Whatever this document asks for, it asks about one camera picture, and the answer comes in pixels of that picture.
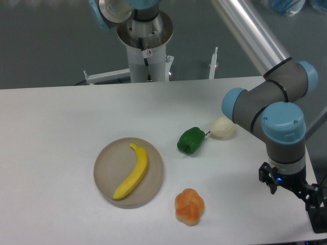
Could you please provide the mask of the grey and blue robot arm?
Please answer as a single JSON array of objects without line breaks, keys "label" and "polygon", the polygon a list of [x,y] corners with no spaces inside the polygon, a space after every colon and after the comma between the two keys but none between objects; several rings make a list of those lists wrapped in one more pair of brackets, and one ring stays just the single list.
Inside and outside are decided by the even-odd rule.
[{"label": "grey and blue robot arm", "polygon": [[[170,18],[158,1],[90,1],[99,25],[117,28],[126,47],[132,82],[163,81],[168,77],[165,56],[156,48],[171,38]],[[259,169],[259,180],[275,192],[281,186],[306,204],[309,217],[326,221],[326,185],[308,184],[305,171],[306,124],[295,101],[318,82],[315,68],[295,62],[261,20],[250,1],[213,1],[229,29],[264,78],[247,91],[230,90],[222,102],[223,113],[262,140],[269,162]]]}]

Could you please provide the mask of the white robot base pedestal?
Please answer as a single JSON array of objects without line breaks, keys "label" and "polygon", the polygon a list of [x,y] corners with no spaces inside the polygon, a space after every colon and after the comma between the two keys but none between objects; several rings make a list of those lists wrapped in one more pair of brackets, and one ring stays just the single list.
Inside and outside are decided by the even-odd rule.
[{"label": "white robot base pedestal", "polygon": [[129,19],[117,28],[126,47],[131,83],[167,82],[173,56],[167,44],[173,36],[173,24],[163,11],[150,21]]}]

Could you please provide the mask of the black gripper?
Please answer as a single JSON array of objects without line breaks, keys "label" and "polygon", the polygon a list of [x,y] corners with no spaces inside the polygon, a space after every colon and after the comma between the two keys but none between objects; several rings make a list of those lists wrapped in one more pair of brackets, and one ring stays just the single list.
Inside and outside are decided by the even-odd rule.
[{"label": "black gripper", "polygon": [[324,186],[307,183],[306,167],[295,174],[282,175],[275,166],[264,162],[259,168],[259,181],[270,188],[271,194],[275,194],[278,186],[294,193],[305,202],[309,217],[324,212]]}]

